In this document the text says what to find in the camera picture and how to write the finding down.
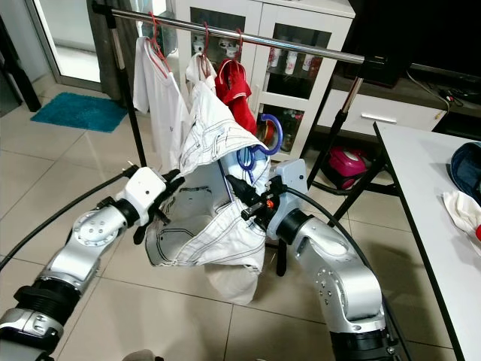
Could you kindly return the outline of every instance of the clothes rack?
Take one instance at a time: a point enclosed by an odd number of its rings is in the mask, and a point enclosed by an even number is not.
[[[124,96],[124,100],[127,104],[127,109],[129,111],[129,119],[132,126],[132,132],[135,139],[135,145],[138,151],[138,157],[141,166],[147,166],[147,161],[145,159],[144,147],[142,145],[141,133],[138,128],[137,117],[135,115],[135,107],[132,102],[131,88],[129,86],[129,78],[127,75],[122,48],[120,46],[119,34],[116,30],[116,17],[137,20],[144,23],[152,23],[155,18],[156,22],[161,24],[161,26],[170,26],[175,29],[186,30],[190,32],[196,32],[199,34],[205,33],[205,25],[190,23],[182,20],[169,19],[166,17],[152,17],[149,14],[138,13],[136,11],[127,11],[119,8],[114,8],[108,5],[100,5],[96,0],[92,1],[92,9],[96,14],[104,15],[107,22],[107,27],[110,29],[112,39],[113,39],[113,52],[116,58],[117,71],[119,74],[120,85],[122,87],[121,91]],[[386,63],[385,59],[379,56],[375,57],[365,57],[350,53],[344,53],[337,50],[330,50],[324,47],[312,47],[310,45],[304,45],[299,43],[294,43],[291,41],[283,41],[272,38],[266,38],[258,35],[250,35],[242,32],[237,32],[233,30],[221,29],[209,26],[209,34],[217,35],[223,38],[230,38],[237,40],[239,42],[246,42],[251,44],[262,45],[266,47],[275,47],[282,50],[291,50],[298,53],[311,54],[314,56],[320,56],[323,58],[334,59],[340,62],[349,62],[352,64],[361,65],[358,76],[352,82],[351,89],[346,97],[346,101],[343,107],[337,113],[334,122],[331,126],[328,138],[324,144],[321,153],[319,154],[309,177],[307,178],[307,186],[310,187],[312,184],[316,185],[314,178],[317,172],[320,170],[321,165],[326,160],[329,150],[331,149],[337,134],[339,133],[344,121],[347,118],[349,108],[357,95],[360,86],[365,77],[370,77],[373,71],[379,71]],[[286,271],[286,245],[283,242],[279,243],[279,258],[277,262],[277,274],[282,276]]]

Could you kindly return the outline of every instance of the white wall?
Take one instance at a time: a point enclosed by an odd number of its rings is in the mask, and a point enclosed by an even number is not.
[[[0,0],[0,15],[30,81],[50,72],[44,50],[23,0]]]
[[[40,0],[40,3],[55,45],[95,51],[85,0]]]

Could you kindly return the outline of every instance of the black cable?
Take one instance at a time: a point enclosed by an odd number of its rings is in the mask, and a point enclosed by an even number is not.
[[[23,246],[25,246],[32,238],[34,238],[42,229],[47,227],[49,224],[51,224],[54,220],[56,220],[58,217],[60,217],[62,214],[64,214],[66,211],[68,211],[70,208],[74,207],[78,203],[82,202],[85,198],[90,197],[93,193],[98,192],[102,188],[105,188],[106,186],[112,184],[113,182],[116,182],[122,177],[131,177],[136,171],[138,167],[136,165],[131,166],[130,168],[127,168],[125,171],[122,173],[116,175],[115,177],[105,181],[102,184],[99,184],[95,188],[92,188],[88,192],[84,193],[80,197],[74,199],[72,202],[68,203],[64,208],[62,208],[60,211],[56,212],[53,216],[45,220],[40,226],[35,228],[33,231],[31,231],[22,241],[17,243],[17,245],[10,251],[8,254],[5,256],[5,258],[0,262],[0,272],[2,269],[7,265],[8,262],[17,254],[19,250],[22,249]]]
[[[366,267],[368,267],[374,273],[374,270],[372,269],[371,264],[368,261],[368,258],[364,255],[364,253],[362,252],[359,245],[354,241],[354,238],[352,238],[352,236],[346,231],[346,229],[344,227],[342,227],[342,225],[339,223],[339,221],[336,220],[332,214],[327,212],[327,210],[324,207],[322,207],[319,203],[314,201],[309,196],[306,196],[305,194],[303,194],[303,193],[301,193],[301,192],[299,192],[299,191],[297,191],[293,188],[290,188],[290,187],[284,187],[283,189],[287,193],[291,193],[294,196],[297,196],[300,199],[303,199],[304,201],[306,201],[307,203],[309,203],[313,207],[320,210],[340,230],[342,235],[344,237],[346,237],[347,241],[352,245],[352,247],[354,247],[354,250],[358,253],[359,258],[366,265]],[[409,361],[413,361],[413,358],[411,357],[409,349],[407,348],[406,339],[404,338],[404,334],[402,333],[401,328],[399,326],[399,322],[396,319],[396,317],[394,315],[394,312],[392,311],[391,307],[389,306],[389,304],[387,302],[387,299],[384,296],[384,294],[383,294],[383,305],[384,305],[384,308],[386,310],[386,313],[388,314],[389,318],[391,319],[392,325],[394,326],[394,329],[395,329],[396,333],[398,334],[399,340],[401,341],[401,345],[402,345],[402,347],[404,349],[404,352],[406,354],[406,358]]]

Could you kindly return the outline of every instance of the white cabinet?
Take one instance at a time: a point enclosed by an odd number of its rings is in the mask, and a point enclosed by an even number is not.
[[[209,26],[332,50],[341,50],[354,15],[348,0],[176,1],[179,20],[200,24],[206,21]],[[185,95],[185,69],[194,53],[196,35],[182,30],[177,30],[177,35],[180,82]],[[207,55],[215,64],[225,58],[219,40],[211,36],[207,48]],[[336,61],[312,56],[306,59],[301,53],[271,51],[269,47],[244,43],[240,62],[253,93],[249,98],[251,111],[257,119],[260,114],[272,114],[283,126],[285,141],[273,159],[298,158]]]
[[[346,96],[347,92],[332,90],[317,124],[330,127]],[[445,113],[439,109],[420,105],[357,95],[342,130],[375,135],[373,123],[377,121],[431,131]]]

